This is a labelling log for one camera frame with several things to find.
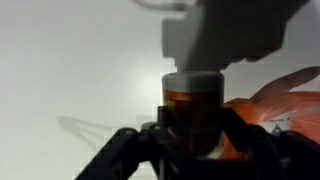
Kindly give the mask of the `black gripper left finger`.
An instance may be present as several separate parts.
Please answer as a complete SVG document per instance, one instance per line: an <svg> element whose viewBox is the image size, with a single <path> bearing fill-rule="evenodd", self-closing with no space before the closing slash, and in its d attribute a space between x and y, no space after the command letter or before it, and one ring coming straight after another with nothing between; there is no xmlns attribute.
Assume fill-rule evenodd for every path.
<svg viewBox="0 0 320 180"><path fill-rule="evenodd" d="M147 122L140 131L119 129L79 173L75 180L128 180L141 162L155 161L172 141L167 131L169 110L157 108L157 121Z"/></svg>

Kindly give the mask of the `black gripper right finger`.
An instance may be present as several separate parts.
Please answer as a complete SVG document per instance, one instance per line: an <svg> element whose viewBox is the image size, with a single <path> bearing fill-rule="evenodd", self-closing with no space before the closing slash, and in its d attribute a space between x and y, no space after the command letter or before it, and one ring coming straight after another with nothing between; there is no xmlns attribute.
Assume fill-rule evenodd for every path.
<svg viewBox="0 0 320 180"><path fill-rule="evenodd" d="M320 180L320 145L296 131L271 135L246 123L233 109L222 110L222 130L246 156L222 168L223 180Z"/></svg>

